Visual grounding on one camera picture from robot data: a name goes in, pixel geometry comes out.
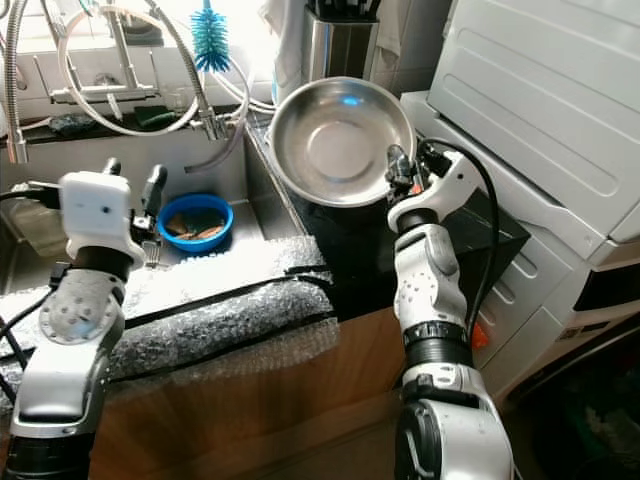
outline wooden cabinet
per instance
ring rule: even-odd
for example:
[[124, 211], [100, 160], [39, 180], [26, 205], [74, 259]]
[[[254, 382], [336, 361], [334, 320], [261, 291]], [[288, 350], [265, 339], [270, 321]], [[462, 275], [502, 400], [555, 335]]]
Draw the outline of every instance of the wooden cabinet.
[[167, 385], [105, 409], [92, 480], [200, 480], [248, 472], [384, 420], [404, 351], [391, 309], [340, 325], [337, 348], [300, 365]]

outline sink basin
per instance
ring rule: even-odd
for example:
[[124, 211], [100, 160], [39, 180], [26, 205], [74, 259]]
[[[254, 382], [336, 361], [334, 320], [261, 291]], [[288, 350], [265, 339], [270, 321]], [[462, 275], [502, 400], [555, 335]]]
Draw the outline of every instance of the sink basin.
[[[286, 238], [305, 233], [295, 210], [258, 153], [256, 140], [245, 135], [244, 142], [221, 165], [187, 175], [183, 167], [200, 163], [221, 147], [209, 142], [202, 132], [181, 130], [156, 138], [113, 137], [31, 145], [27, 165], [9, 164], [2, 152], [0, 191], [27, 180], [57, 182], [70, 171], [100, 171], [109, 157], [122, 162], [122, 175], [129, 179], [131, 206], [140, 208], [140, 194], [153, 165], [169, 170], [164, 201], [193, 192], [213, 193], [233, 208], [235, 222], [231, 235], [216, 252], [233, 250], [243, 242]], [[0, 294], [47, 283], [52, 265], [68, 261], [66, 255], [42, 258], [28, 242], [15, 233], [8, 220], [11, 201], [0, 211]], [[170, 266], [189, 256], [163, 242], [159, 267]]]

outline flexible hose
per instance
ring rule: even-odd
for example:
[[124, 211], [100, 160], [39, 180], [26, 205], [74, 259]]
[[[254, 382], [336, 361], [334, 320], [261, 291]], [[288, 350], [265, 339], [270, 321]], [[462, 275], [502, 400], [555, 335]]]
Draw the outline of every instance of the flexible hose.
[[2, 5], [2, 11], [0, 11], [0, 19], [7, 16], [10, 8], [11, 8], [11, 1], [4, 0], [4, 5]]
[[[161, 29], [163, 27], [162, 22], [160, 22], [159, 20], [149, 15], [146, 15], [144, 13], [134, 12], [124, 7], [117, 7], [115, 5], [103, 5], [100, 7], [100, 10], [103, 12], [114, 12], [119, 14], [131, 15], [131, 16], [140, 18], [141, 20], [153, 25], [156, 28]], [[191, 107], [189, 108], [189, 110], [187, 110], [187, 112], [178, 121], [176, 121], [175, 123], [173, 123], [172, 125], [166, 128], [163, 128], [161, 130], [155, 130], [153, 132], [129, 130], [127, 128], [121, 127], [120, 125], [116, 125], [115, 123], [110, 122], [109, 120], [104, 118], [102, 115], [100, 115], [85, 100], [84, 96], [80, 93], [80, 91], [78, 90], [78, 88], [73, 82], [73, 79], [71, 77], [71, 70], [69, 69], [69, 62], [67, 62], [67, 55], [68, 55], [68, 48], [69, 48], [69, 37], [71, 36], [71, 33], [76, 28], [76, 26], [84, 19], [86, 15], [87, 14], [83, 10], [80, 10], [75, 14], [74, 17], [72, 17], [69, 20], [69, 23], [67, 25], [67, 34], [63, 37], [60, 37], [60, 42], [58, 44], [58, 66], [60, 68], [60, 73], [62, 74], [62, 77], [64, 78], [65, 83], [67, 84], [67, 88], [69, 89], [69, 94], [73, 97], [73, 99], [80, 106], [80, 108], [82, 108], [82, 110], [84, 110], [85, 113], [89, 115], [91, 118], [93, 118], [96, 122], [123, 135], [131, 135], [136, 137], [156, 137], [159, 135], [164, 135], [166, 133], [174, 132], [182, 128], [184, 125], [186, 125], [186, 123], [193, 117], [193, 115], [195, 115], [196, 111], [198, 110], [197, 98], [194, 98], [193, 103], [191, 104]]]
[[4, 61], [5, 78], [5, 106], [7, 109], [7, 121], [9, 123], [9, 141], [7, 148], [9, 160], [18, 163], [18, 152], [16, 143], [24, 142], [22, 132], [20, 132], [20, 118], [18, 117], [18, 78], [16, 73], [18, 36], [20, 35], [20, 25], [27, 6], [27, 0], [16, 0], [9, 13], [7, 24], [7, 49]]
[[235, 60], [233, 60], [233, 58], [230, 58], [229, 60], [233, 68], [235, 68], [238, 72], [239, 77], [242, 80], [242, 85], [245, 89], [245, 96], [242, 101], [242, 105], [240, 105], [240, 108], [236, 110], [236, 112], [238, 113], [238, 123], [236, 123], [236, 129], [233, 132], [233, 136], [227, 141], [225, 146], [222, 147], [220, 151], [213, 156], [213, 158], [197, 165], [189, 165], [187, 167], [184, 167], [185, 173], [198, 173], [203, 170], [208, 170], [217, 165], [220, 165], [227, 158], [229, 158], [231, 152], [233, 152], [233, 150], [238, 145], [238, 142], [240, 142], [240, 140], [242, 139], [242, 134], [244, 133], [244, 124], [247, 119], [247, 113], [249, 111], [249, 92], [251, 91], [251, 89], [249, 87], [247, 79], [240, 70], [240, 66], [236, 63]]
[[191, 80], [191, 84], [193, 85], [193, 89], [196, 94], [196, 98], [198, 99], [198, 103], [200, 104], [200, 110], [206, 112], [209, 110], [209, 102], [207, 101], [207, 97], [204, 93], [202, 85], [198, 80], [198, 72], [193, 63], [193, 57], [191, 56], [191, 52], [182, 41], [180, 34], [171, 23], [169, 17], [164, 13], [164, 10], [160, 8], [160, 6], [154, 0], [145, 0], [149, 7], [151, 7], [151, 11], [155, 12], [156, 15], [162, 20], [167, 31], [173, 37], [176, 42], [176, 46], [178, 47], [178, 51], [180, 52], [180, 56], [182, 57], [182, 61], [187, 67], [187, 73], [189, 74], [189, 80]]
[[[189, 31], [189, 27], [181, 20], [174, 18], [173, 21], [177, 23], [179, 26], [181, 26], [182, 28], [184, 28], [185, 31]], [[223, 88], [223, 90], [226, 91], [231, 96], [231, 98], [233, 98], [237, 102], [244, 101], [244, 97], [242, 96], [242, 91], [240, 91], [238, 87], [236, 87], [227, 78], [225, 78], [224, 75], [215, 72], [213, 76], [218, 82], [218, 84]], [[249, 108], [254, 112], [265, 113], [267, 115], [274, 115], [278, 107], [276, 107], [275, 105], [270, 105], [268, 103], [261, 102], [260, 100], [256, 100], [255, 98], [251, 98], [251, 95], [249, 95]]]
[[[134, 11], [129, 10], [127, 8], [124, 8], [124, 7], [117, 7], [117, 6], [114, 6], [114, 5], [104, 5], [104, 6], [100, 7], [100, 10], [103, 11], [103, 12], [114, 12], [114, 13], [128, 14], [128, 15], [131, 15], [131, 16], [134, 16], [134, 17], [138, 17], [141, 20], [143, 20], [143, 21], [145, 21], [145, 22], [147, 22], [147, 23], [149, 23], [149, 24], [151, 24], [151, 25], [153, 25], [153, 26], [155, 26], [157, 28], [162, 28], [162, 26], [163, 26], [160, 21], [158, 21], [157, 19], [155, 19], [155, 18], [153, 18], [153, 17], [151, 17], [149, 15], [146, 15], [146, 14], [143, 14], [143, 13], [140, 13], [140, 12], [134, 12]], [[116, 124], [110, 122], [106, 118], [104, 118], [91, 105], [89, 105], [89, 103], [84, 99], [84, 97], [82, 96], [80, 91], [73, 84], [72, 79], [71, 79], [71, 71], [69, 69], [68, 62], [66, 61], [67, 54], [68, 54], [67, 50], [68, 50], [68, 47], [69, 47], [69, 37], [70, 37], [71, 33], [73, 32], [73, 29], [78, 25], [78, 23], [80, 23], [80, 21], [82, 21], [82, 19], [85, 16], [86, 16], [86, 14], [85, 14], [84, 11], [79, 11], [69, 21], [69, 24], [67, 25], [67, 35], [62, 37], [62, 38], [60, 38], [60, 43], [58, 45], [58, 65], [60, 67], [60, 72], [62, 73], [62, 76], [65, 79], [65, 82], [67, 83], [67, 88], [69, 89], [69, 93], [71, 94], [73, 99], [78, 103], [78, 105], [87, 113], [87, 115], [89, 115], [91, 118], [93, 118], [97, 122], [101, 123], [105, 127], [110, 128], [110, 129], [112, 129], [112, 130], [114, 130], [116, 132], [122, 133], [124, 135], [133, 135], [133, 136], [140, 136], [140, 137], [150, 137], [150, 136], [164, 135], [165, 133], [169, 133], [169, 132], [175, 131], [178, 128], [180, 128], [182, 125], [184, 125], [189, 120], [189, 118], [191, 118], [193, 116], [193, 114], [195, 113], [195, 110], [198, 108], [197, 99], [194, 99], [193, 104], [191, 105], [191, 108], [189, 109], [189, 111], [180, 120], [178, 120], [176, 123], [174, 123], [173, 125], [165, 128], [165, 129], [157, 130], [157, 131], [154, 131], [154, 132], [140, 132], [140, 131], [136, 131], [136, 130], [129, 130], [129, 129], [123, 128], [123, 127], [121, 127], [119, 125], [116, 125]], [[224, 160], [226, 160], [229, 157], [229, 155], [231, 154], [233, 149], [237, 146], [238, 142], [242, 138], [242, 133], [244, 131], [244, 124], [245, 124], [245, 120], [246, 120], [246, 117], [247, 117], [247, 112], [249, 110], [249, 92], [250, 92], [250, 90], [249, 90], [249, 85], [247, 84], [247, 79], [244, 76], [242, 70], [240, 69], [240, 66], [238, 65], [238, 63], [235, 60], [231, 59], [231, 65], [237, 71], [238, 76], [242, 80], [242, 84], [243, 84], [243, 87], [245, 89], [245, 96], [243, 98], [242, 105], [233, 114], [233, 116], [235, 116], [235, 115], [238, 116], [238, 122], [236, 124], [236, 130], [235, 130], [233, 136], [231, 138], [229, 138], [229, 140], [226, 142], [224, 147], [222, 147], [222, 149], [212, 159], [210, 159], [210, 160], [208, 160], [208, 161], [206, 161], [206, 162], [204, 162], [202, 164], [185, 167], [185, 172], [186, 173], [195, 173], [195, 172], [199, 172], [199, 171], [202, 171], [202, 170], [210, 169], [210, 168], [213, 168], [216, 165], [219, 165], [220, 163], [222, 163]]]

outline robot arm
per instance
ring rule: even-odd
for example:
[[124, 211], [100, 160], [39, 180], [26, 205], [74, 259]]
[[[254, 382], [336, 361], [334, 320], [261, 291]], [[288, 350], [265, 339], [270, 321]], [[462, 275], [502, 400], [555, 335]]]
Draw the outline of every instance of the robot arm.
[[451, 239], [439, 225], [478, 187], [459, 152], [428, 147], [414, 164], [388, 152], [390, 228], [395, 244], [407, 370], [396, 432], [396, 480], [510, 480], [511, 446], [480, 373], [473, 368], [467, 304]]
[[145, 214], [132, 218], [119, 164], [111, 162], [107, 170], [60, 181], [73, 266], [40, 312], [42, 339], [18, 391], [4, 480], [89, 476], [109, 355], [124, 331], [124, 286], [129, 270], [144, 259], [131, 233], [138, 240], [153, 237], [167, 176], [156, 167], [145, 188]]

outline backsplash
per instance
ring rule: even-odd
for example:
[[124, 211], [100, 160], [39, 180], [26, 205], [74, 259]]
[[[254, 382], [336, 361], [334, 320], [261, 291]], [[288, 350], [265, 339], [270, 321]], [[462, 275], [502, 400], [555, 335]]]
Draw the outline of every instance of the backsplash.
[[399, 97], [431, 86], [451, 0], [393, 1], [398, 3], [400, 57], [377, 48], [371, 80]]

